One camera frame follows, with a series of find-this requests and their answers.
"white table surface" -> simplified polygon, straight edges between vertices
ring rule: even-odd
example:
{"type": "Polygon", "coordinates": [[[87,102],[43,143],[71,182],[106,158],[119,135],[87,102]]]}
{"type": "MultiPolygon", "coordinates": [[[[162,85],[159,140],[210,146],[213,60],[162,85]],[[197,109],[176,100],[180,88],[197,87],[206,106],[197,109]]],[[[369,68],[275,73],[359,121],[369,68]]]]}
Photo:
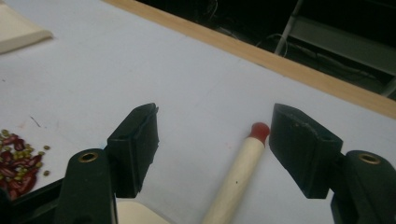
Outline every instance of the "white table surface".
{"type": "MultiPolygon", "coordinates": [[[[172,223],[200,223],[256,121],[274,103],[303,110],[345,143],[396,166],[396,120],[282,77],[98,0],[7,0],[54,38],[0,55],[0,129],[40,147],[48,177],[75,153],[106,145],[129,114],[159,108],[160,146],[136,201],[172,223]]],[[[264,152],[234,223],[333,223],[327,200],[307,200],[264,152]]]]}

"black plastic jaw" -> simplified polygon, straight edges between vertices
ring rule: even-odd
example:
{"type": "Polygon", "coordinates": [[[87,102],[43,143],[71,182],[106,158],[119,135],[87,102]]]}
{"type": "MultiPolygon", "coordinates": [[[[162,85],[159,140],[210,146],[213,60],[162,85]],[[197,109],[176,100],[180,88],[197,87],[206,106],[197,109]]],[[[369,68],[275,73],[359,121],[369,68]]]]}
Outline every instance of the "black plastic jaw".
{"type": "Polygon", "coordinates": [[[135,108],[107,138],[105,152],[113,169],[118,198],[134,198],[157,151],[158,107],[155,104],[135,108]]]}
{"type": "Polygon", "coordinates": [[[270,148],[306,198],[325,199],[326,173],[340,155],[343,141],[302,111],[276,104],[270,148]]]}
{"type": "Polygon", "coordinates": [[[302,111],[275,105],[270,148],[306,198],[334,192],[336,224],[396,223],[396,171],[384,158],[353,150],[302,111]]]}

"scattered seed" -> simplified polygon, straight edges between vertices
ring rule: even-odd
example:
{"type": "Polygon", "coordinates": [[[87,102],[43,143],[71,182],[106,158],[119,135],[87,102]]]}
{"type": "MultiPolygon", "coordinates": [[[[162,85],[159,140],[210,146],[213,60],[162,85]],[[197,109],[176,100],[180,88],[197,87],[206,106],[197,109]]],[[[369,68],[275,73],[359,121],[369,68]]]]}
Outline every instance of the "scattered seed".
{"type": "Polygon", "coordinates": [[[41,161],[35,164],[35,167],[37,168],[40,168],[41,166],[43,166],[43,162],[41,161]]]}
{"type": "MultiPolygon", "coordinates": [[[[11,189],[8,194],[12,200],[29,192],[37,181],[36,174],[43,166],[41,159],[46,153],[39,151],[36,155],[32,155],[34,150],[15,133],[6,129],[0,131],[0,180],[11,189]]],[[[50,171],[44,172],[44,176],[49,174],[50,171]]]]}
{"type": "Polygon", "coordinates": [[[8,136],[9,136],[9,131],[8,131],[7,129],[3,129],[3,130],[1,131],[1,134],[2,134],[4,137],[8,137],[8,136]]]}

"cable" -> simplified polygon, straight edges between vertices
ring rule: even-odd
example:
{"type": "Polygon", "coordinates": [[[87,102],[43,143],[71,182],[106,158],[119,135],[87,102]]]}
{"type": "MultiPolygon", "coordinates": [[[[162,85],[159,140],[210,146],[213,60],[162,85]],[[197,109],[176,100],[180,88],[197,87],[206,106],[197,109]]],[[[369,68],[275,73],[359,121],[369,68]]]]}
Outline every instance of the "cable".
{"type": "Polygon", "coordinates": [[[220,26],[218,29],[219,29],[219,30],[222,30],[222,32],[223,32],[225,35],[229,35],[229,36],[231,36],[231,37],[233,37],[233,38],[239,40],[238,36],[237,36],[237,35],[234,35],[233,32],[231,32],[231,31],[229,31],[229,30],[227,30],[227,29],[224,29],[224,28],[222,28],[221,26],[220,26]]]}
{"type": "Polygon", "coordinates": [[[210,14],[208,21],[212,20],[213,16],[215,15],[216,11],[218,10],[219,2],[218,0],[212,0],[212,3],[215,3],[215,8],[213,9],[213,12],[210,14]]]}
{"type": "Polygon", "coordinates": [[[272,34],[272,35],[268,35],[265,39],[269,39],[269,38],[272,38],[272,37],[274,37],[274,36],[279,36],[280,38],[279,38],[279,41],[281,40],[281,39],[284,39],[284,41],[285,41],[285,53],[283,54],[283,56],[282,57],[286,57],[286,55],[288,54],[288,50],[289,50],[289,43],[288,43],[288,39],[287,38],[285,38],[283,35],[281,35],[281,34],[272,34]]]}

